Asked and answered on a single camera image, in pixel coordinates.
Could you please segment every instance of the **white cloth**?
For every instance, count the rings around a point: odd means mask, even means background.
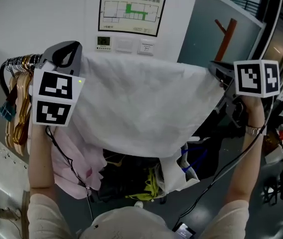
[[[89,53],[73,112],[84,139],[142,157],[169,157],[184,145],[223,95],[206,68],[144,56]]]
[[[224,206],[200,239],[243,239],[249,204],[234,201]],[[27,212],[30,239],[72,239],[68,226],[50,198],[31,196]],[[98,216],[80,239],[175,239],[164,220],[139,207],[125,207]]]

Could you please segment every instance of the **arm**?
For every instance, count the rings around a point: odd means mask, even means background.
[[[243,97],[249,116],[248,126],[261,128],[265,123],[264,109],[259,98]],[[242,150],[245,150],[254,140],[254,136],[245,134]],[[262,152],[263,136],[260,135],[254,147],[247,153],[243,160],[236,166],[225,203],[235,200],[250,201],[250,197],[256,184]]]
[[[31,196],[45,195],[56,202],[54,172],[51,158],[51,141],[45,126],[33,125],[31,154],[28,166]]]

